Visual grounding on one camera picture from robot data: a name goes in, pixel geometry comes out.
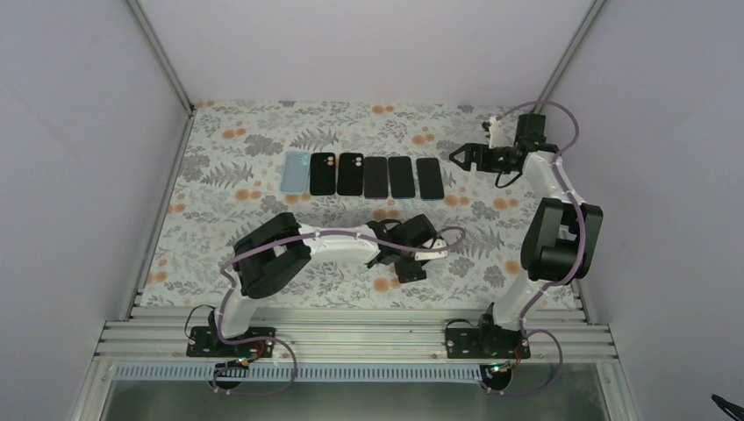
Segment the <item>black smartphone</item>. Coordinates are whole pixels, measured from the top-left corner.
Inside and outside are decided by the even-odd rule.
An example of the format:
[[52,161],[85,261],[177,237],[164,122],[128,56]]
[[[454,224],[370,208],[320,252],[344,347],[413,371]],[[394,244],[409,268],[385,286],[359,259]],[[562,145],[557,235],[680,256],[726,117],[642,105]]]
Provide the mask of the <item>black smartphone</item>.
[[388,159],[390,194],[395,199],[409,199],[416,196],[411,158],[393,156]]

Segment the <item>purple smartphone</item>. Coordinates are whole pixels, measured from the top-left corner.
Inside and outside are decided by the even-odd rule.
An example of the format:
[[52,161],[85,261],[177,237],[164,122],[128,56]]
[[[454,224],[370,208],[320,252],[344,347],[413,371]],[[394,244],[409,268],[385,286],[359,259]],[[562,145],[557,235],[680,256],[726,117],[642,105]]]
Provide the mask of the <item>purple smartphone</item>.
[[363,160],[363,195],[368,199],[388,197],[387,159],[379,156],[368,156]]

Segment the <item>black phone case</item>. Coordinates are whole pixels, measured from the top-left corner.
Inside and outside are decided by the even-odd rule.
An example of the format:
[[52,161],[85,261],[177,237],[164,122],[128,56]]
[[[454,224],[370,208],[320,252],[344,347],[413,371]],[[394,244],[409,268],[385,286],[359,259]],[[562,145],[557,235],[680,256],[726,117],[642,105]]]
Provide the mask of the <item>black phone case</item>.
[[336,192],[334,153],[313,153],[311,155],[309,191],[312,196],[330,196]]
[[361,196],[363,193],[363,154],[341,153],[338,160],[337,194]]

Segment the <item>light-blue phone case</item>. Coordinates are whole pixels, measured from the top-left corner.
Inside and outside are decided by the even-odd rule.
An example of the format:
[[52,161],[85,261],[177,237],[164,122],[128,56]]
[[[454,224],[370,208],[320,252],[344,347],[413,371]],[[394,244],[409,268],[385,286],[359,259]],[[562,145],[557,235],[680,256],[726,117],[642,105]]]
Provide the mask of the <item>light-blue phone case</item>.
[[301,195],[307,188],[311,154],[302,151],[289,152],[283,164],[280,191],[286,195]]

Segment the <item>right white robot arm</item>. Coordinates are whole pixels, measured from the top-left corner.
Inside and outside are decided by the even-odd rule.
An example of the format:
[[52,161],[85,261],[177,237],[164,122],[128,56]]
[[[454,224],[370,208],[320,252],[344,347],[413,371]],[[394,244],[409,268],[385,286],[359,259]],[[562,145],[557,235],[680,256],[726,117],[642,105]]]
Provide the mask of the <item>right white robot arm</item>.
[[515,174],[540,198],[521,246],[522,272],[493,304],[495,324],[476,332],[476,348],[487,357],[508,347],[506,330],[524,331],[527,316],[550,289],[586,276],[604,219],[602,209],[581,198],[569,181],[562,150],[544,135],[545,123],[541,114],[523,114],[513,141],[508,141],[499,118],[492,117],[483,122],[487,144],[467,143],[449,155],[464,170]]

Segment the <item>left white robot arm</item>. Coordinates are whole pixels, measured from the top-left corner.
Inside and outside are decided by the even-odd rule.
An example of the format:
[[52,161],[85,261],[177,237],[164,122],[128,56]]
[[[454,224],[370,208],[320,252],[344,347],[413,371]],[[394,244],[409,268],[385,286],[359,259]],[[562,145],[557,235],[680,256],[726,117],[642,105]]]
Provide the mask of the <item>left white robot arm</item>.
[[223,355],[242,348],[260,300],[279,293],[310,263],[391,265],[399,282],[407,283],[424,280],[426,264],[447,257],[449,246],[425,215],[322,228],[284,212],[240,239],[233,250],[220,269],[231,289],[214,312],[209,336]]

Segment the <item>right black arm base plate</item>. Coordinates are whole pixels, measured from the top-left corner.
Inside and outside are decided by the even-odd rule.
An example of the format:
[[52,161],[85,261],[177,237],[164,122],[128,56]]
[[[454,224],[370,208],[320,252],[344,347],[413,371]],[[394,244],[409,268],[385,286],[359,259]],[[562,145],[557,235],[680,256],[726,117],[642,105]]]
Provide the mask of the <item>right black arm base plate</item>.
[[449,359],[530,359],[529,342],[518,331],[481,322],[473,325],[454,319],[444,327],[444,342]]

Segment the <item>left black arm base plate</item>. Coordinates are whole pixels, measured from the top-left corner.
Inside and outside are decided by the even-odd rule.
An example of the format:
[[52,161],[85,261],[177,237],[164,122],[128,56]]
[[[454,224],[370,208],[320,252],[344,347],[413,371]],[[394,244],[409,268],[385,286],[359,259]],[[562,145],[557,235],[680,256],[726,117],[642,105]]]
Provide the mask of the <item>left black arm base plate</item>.
[[250,327],[243,334],[232,338],[232,341],[240,341],[240,344],[226,344],[217,335],[216,317],[212,311],[205,325],[186,328],[185,336],[188,340],[186,355],[191,358],[231,359],[271,357],[273,345],[270,345],[270,342],[273,341],[275,334],[276,329],[273,327]]

